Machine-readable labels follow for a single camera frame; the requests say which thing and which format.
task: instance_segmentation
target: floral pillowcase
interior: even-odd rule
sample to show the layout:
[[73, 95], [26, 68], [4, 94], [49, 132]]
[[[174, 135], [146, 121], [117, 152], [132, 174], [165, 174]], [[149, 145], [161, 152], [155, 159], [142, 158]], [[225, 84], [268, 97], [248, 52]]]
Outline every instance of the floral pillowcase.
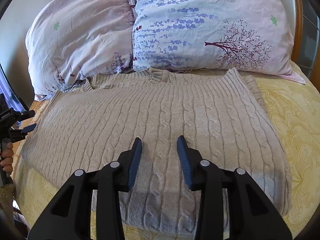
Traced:
[[130, 1], [134, 70], [293, 73], [293, 36], [280, 0]]
[[87, 76], [132, 66], [134, 16], [127, 0], [53, 0], [26, 37], [35, 100], [71, 90]]

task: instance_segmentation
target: finger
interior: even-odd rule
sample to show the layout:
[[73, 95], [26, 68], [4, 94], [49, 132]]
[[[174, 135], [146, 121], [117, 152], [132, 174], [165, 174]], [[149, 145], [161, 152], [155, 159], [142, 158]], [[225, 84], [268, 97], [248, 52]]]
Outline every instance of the finger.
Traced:
[[0, 165], [2, 167], [7, 166], [7, 165], [11, 165], [13, 163], [13, 158], [12, 157], [8, 157], [5, 158], [3, 161], [0, 162]]
[[12, 142], [10, 142], [10, 143], [7, 144], [7, 148], [10, 149], [10, 150], [12, 150], [12, 148], [13, 148]]
[[13, 168], [12, 168], [11, 165], [7, 165], [7, 166], [3, 167], [2, 170], [5, 171], [5, 172], [8, 172], [9, 174], [11, 174], [12, 171], [13, 171]]
[[4, 158], [8, 158], [8, 157], [12, 157], [13, 156], [13, 150], [10, 149], [6, 149], [2, 152], [1, 154], [2, 157]]

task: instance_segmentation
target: sweater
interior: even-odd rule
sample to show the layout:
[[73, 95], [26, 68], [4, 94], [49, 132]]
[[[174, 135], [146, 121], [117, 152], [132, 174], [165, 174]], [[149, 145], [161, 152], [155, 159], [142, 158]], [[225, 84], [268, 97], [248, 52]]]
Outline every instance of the sweater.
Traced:
[[219, 78], [153, 68], [88, 78], [78, 91], [55, 94], [22, 156], [60, 188], [75, 170], [101, 169], [139, 137], [143, 150], [135, 185], [119, 194], [122, 220], [138, 228], [193, 234], [201, 193], [184, 183], [176, 149], [180, 135], [218, 167], [244, 168], [280, 214], [288, 212], [287, 157], [235, 68]]

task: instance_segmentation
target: bed sheet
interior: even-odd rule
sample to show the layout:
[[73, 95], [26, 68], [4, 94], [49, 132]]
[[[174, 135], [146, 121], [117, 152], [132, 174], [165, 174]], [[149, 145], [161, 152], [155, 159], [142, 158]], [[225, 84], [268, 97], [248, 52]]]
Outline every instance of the bed sheet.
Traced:
[[[316, 88], [292, 63], [307, 84], [302, 85], [274, 76], [253, 74], [262, 92], [269, 116], [286, 150], [292, 171], [293, 208], [284, 216], [293, 237], [305, 227], [320, 203], [320, 95]], [[34, 102], [35, 117], [23, 126], [36, 122], [49, 101]], [[28, 166], [20, 151], [24, 141], [14, 144], [13, 179], [17, 186], [16, 200], [28, 223], [32, 226], [42, 210], [57, 192], [35, 169]], [[91, 213], [91, 238], [96, 239], [95, 213]], [[192, 239], [156, 233], [124, 225], [126, 239], [163, 240]]]

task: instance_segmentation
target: wooden bed frame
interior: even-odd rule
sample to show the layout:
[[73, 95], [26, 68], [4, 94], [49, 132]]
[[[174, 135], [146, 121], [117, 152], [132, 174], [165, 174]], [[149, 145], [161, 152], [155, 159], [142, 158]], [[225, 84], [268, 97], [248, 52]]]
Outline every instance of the wooden bed frame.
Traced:
[[[296, 25], [294, 35], [294, 46], [292, 50], [291, 60], [296, 62], [298, 60], [303, 31], [303, 7], [302, 0], [295, 0], [296, 3]], [[317, 51], [315, 66], [320, 65], [320, 46]], [[320, 68], [314, 68], [310, 77], [310, 81], [314, 86], [320, 90]], [[320, 205], [315, 213], [304, 227], [304, 229], [296, 236], [295, 240], [318, 240], [320, 239]]]

